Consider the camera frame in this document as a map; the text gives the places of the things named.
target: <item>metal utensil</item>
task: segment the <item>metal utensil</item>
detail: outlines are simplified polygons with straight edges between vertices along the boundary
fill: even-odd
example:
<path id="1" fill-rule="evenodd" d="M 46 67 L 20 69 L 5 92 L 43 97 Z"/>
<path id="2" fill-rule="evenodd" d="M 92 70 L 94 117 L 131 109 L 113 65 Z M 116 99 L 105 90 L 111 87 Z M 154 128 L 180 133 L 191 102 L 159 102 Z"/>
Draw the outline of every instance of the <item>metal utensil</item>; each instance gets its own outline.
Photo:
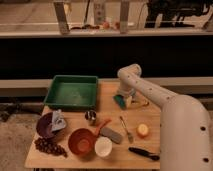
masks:
<path id="1" fill-rule="evenodd" d="M 126 124 L 125 124 L 125 122 L 124 122 L 123 117 L 120 116 L 119 118 L 120 118 L 120 120 L 121 120 L 121 124 L 122 124 L 124 130 L 126 131 L 126 134 L 127 134 L 127 137 L 128 137 L 129 142 L 130 142 L 130 143 L 133 143 L 133 140 L 134 140 L 134 139 L 133 139 L 133 136 L 132 136 L 132 134 L 127 130 L 127 127 L 126 127 Z"/>

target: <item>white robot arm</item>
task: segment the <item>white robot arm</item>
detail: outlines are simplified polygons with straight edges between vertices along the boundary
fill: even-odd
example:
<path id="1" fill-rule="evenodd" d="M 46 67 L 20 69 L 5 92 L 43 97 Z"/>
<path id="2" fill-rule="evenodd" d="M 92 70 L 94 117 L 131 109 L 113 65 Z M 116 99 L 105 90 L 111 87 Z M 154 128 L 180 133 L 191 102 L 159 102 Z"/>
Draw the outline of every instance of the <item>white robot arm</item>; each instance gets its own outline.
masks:
<path id="1" fill-rule="evenodd" d="M 140 78 L 133 64 L 118 71 L 118 93 L 128 97 L 141 92 L 161 108 L 160 170 L 212 171 L 210 117 L 195 98 L 180 95 Z"/>

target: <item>tabletop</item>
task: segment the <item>tabletop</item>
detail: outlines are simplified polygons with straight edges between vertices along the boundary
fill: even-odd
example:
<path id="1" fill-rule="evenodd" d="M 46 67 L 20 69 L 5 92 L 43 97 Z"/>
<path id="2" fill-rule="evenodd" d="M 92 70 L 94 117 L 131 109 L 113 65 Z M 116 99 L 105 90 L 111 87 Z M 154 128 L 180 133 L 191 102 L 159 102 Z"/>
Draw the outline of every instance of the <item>tabletop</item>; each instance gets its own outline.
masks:
<path id="1" fill-rule="evenodd" d="M 95 109 L 99 121 L 110 118 L 111 122 L 107 127 L 115 130 L 123 136 L 121 144 L 113 143 L 112 152 L 107 158 L 100 158 L 92 152 L 89 156 L 79 158 L 75 156 L 68 147 L 68 139 L 73 131 L 79 128 L 87 128 L 92 132 L 94 126 L 90 126 L 84 118 L 85 112 L 62 111 L 62 115 L 67 123 L 66 128 L 61 130 L 55 139 L 68 154 L 68 157 L 53 156 L 42 153 L 35 148 L 34 141 L 39 135 L 35 133 L 32 140 L 26 161 L 26 168 L 71 168 L 71 169 L 159 169 L 160 162 L 152 161 L 149 158 L 134 154 L 128 151 L 129 147 L 146 149 L 153 153 L 160 152 L 160 109 L 149 101 L 149 105 L 142 105 L 147 99 L 139 92 L 137 98 L 141 101 L 140 105 L 133 105 L 122 110 L 114 101 L 113 96 L 118 89 L 118 82 L 99 82 L 97 107 Z M 44 107 L 43 114 L 50 112 L 51 109 Z M 134 142 L 129 143 L 126 132 L 124 131 L 119 116 L 126 122 L 128 130 L 134 136 Z M 145 123 L 149 127 L 149 135 L 141 138 L 136 129 L 139 124 Z"/>

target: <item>black knife handle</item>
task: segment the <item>black knife handle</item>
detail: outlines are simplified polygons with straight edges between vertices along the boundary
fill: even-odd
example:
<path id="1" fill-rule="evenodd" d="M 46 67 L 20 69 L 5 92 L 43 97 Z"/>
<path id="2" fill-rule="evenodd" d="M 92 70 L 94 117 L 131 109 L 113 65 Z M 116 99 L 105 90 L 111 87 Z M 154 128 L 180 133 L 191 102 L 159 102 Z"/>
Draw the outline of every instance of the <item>black knife handle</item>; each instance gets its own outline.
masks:
<path id="1" fill-rule="evenodd" d="M 154 161 L 157 161 L 157 160 L 160 159 L 160 157 L 158 155 L 150 153 L 149 151 L 141 149 L 141 148 L 129 147 L 129 151 L 136 153 L 136 154 L 139 154 L 139 155 L 142 155 L 144 157 L 148 157 L 148 158 L 150 158 Z"/>
<path id="2" fill-rule="evenodd" d="M 143 150 L 143 149 L 140 149 L 140 148 L 135 148 L 135 147 L 129 147 L 129 151 L 136 153 L 136 154 L 139 154 L 139 155 L 142 155 L 142 156 L 145 156 L 145 157 L 149 157 L 149 154 L 150 154 L 146 150 Z"/>

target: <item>wire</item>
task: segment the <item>wire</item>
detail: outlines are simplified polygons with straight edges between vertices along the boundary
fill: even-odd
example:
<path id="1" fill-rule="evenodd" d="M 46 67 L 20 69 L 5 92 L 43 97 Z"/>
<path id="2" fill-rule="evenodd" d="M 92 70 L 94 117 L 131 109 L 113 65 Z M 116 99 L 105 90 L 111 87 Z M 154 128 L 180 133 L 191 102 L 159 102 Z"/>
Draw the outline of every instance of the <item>wire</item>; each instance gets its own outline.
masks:
<path id="1" fill-rule="evenodd" d="M 88 17 L 88 12 L 89 12 L 89 5 L 90 5 L 90 0 L 87 1 L 87 7 L 85 11 L 85 16 L 84 16 L 84 25 L 87 23 L 87 17 Z"/>
<path id="2" fill-rule="evenodd" d="M 139 29 L 140 18 L 141 18 L 141 14 L 142 14 L 142 11 L 143 11 L 143 8 L 145 7 L 145 5 L 146 5 L 146 3 L 142 2 L 140 13 L 139 13 L 139 16 L 138 16 L 137 29 Z"/>

